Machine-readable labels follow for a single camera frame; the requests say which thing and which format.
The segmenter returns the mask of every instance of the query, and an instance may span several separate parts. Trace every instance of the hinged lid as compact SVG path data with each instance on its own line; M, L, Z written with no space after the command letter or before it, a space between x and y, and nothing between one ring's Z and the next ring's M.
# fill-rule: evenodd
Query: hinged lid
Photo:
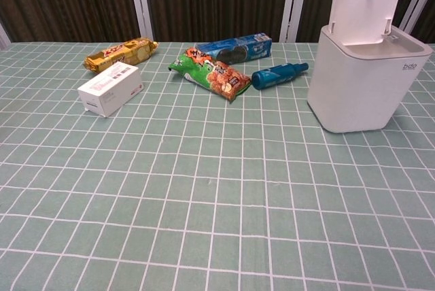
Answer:
M345 45L374 44L391 31L398 0L332 0L329 32Z

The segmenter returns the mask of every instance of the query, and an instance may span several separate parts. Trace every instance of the cookie image on package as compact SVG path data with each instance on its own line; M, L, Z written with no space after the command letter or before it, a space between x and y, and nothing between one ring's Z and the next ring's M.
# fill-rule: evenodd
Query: cookie image on package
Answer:
M223 49L220 50L216 56L216 60L231 65L233 63L243 62L247 57L247 50L244 46L236 46L232 50Z

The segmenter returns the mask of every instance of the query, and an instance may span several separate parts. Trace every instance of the trash bin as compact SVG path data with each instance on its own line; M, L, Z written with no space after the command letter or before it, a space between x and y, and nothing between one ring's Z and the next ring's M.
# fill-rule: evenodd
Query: trash bin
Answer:
M332 0L308 104L334 133L383 128L432 53L392 26L398 0Z

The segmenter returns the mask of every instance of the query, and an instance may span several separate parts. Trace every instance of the blue spray bottle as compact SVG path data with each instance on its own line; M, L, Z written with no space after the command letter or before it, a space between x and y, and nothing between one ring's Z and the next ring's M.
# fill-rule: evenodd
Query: blue spray bottle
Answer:
M276 67L259 70L252 74L251 82L255 89L263 89L282 82L288 82L299 75L303 71L308 70L308 63L293 65L287 63L285 65L277 65Z

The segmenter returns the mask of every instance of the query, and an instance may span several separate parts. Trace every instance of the oreo package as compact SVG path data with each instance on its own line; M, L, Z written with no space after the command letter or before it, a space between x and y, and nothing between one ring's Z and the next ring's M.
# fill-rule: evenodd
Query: oreo package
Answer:
M217 61L235 63L266 58L271 55L272 39L265 33L213 41L197 45L197 48Z

